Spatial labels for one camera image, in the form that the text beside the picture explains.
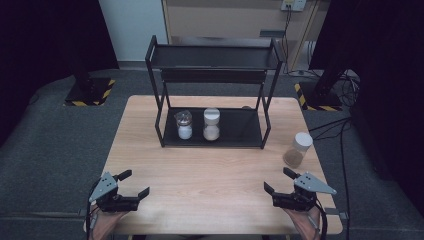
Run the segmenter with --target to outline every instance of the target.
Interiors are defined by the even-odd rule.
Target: shelf rack
[[[146,66],[153,87],[158,114],[155,129],[162,147],[265,147],[271,130],[268,108],[283,64],[281,46],[271,39],[267,46],[207,44],[168,45],[158,44],[152,36],[146,53]],[[160,70],[163,89],[159,95],[153,69]],[[264,82],[268,70],[274,77],[267,98]],[[218,108],[220,110],[220,137],[215,141],[203,138],[203,111],[207,108],[172,107],[167,83],[238,83],[257,84],[259,94],[255,108]],[[165,129],[162,134],[159,123],[164,102],[168,106]],[[266,131],[262,136],[258,109],[262,102],[266,119]],[[193,135],[183,140],[178,136],[174,115],[188,110],[193,116]]]

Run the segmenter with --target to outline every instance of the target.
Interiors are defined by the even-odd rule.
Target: silver lid
[[[216,125],[219,123],[220,112],[217,108],[206,108],[203,116],[205,123],[208,125]]]
[[[293,140],[294,147],[297,150],[303,151],[303,152],[306,152],[309,149],[309,147],[312,145],[312,143],[313,143],[313,139],[311,135],[304,132],[297,133]]]
[[[174,117],[177,120],[177,124],[179,126],[188,126],[192,121],[191,113],[188,110],[178,112],[174,115]]]

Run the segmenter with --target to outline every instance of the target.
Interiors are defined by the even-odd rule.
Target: black curtain
[[[38,88],[112,68],[118,64],[98,0],[0,1],[0,146]]]
[[[332,1],[310,68],[326,69],[338,42],[352,37],[344,51],[347,67],[360,77],[352,108],[357,130],[377,170],[387,171],[380,174],[398,181],[424,216],[423,13],[418,0]],[[349,28],[353,18],[359,24]]]

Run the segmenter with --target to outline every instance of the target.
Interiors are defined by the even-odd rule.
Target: spice jar
[[[203,116],[205,120],[203,137],[208,141],[215,141],[219,138],[220,112],[216,108],[206,108]]]
[[[297,133],[292,145],[283,155],[284,162],[291,168],[299,167],[312,142],[312,137],[309,134],[304,132]]]
[[[188,110],[178,112],[174,115],[177,120],[178,136],[181,139],[189,139],[193,134],[193,129],[191,127],[192,116]]]

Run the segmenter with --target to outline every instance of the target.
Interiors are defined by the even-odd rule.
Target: gray carpet
[[[55,81],[37,91],[21,122],[0,149],[1,239],[84,238],[82,219],[5,217],[4,214],[72,214],[85,207],[90,186],[102,172],[128,97],[152,94],[145,71],[105,70],[92,75],[116,80],[103,106],[63,106],[74,79]],[[296,97],[294,84],[298,81],[316,80],[281,76],[274,96]],[[337,84],[335,90],[341,93],[341,87],[341,83]],[[256,96],[257,87],[176,84],[169,91],[174,95]],[[303,114],[312,129],[348,117],[349,111],[344,107],[340,112],[303,111]],[[340,128],[322,137],[334,136]],[[324,129],[312,132],[312,136],[318,136]],[[314,145],[328,184],[338,191],[334,196],[336,206],[345,212],[340,138],[315,141]],[[424,239],[424,219],[395,182],[378,178],[354,126],[343,133],[343,147],[351,206],[350,239]],[[345,239],[345,236],[343,232],[328,239]]]

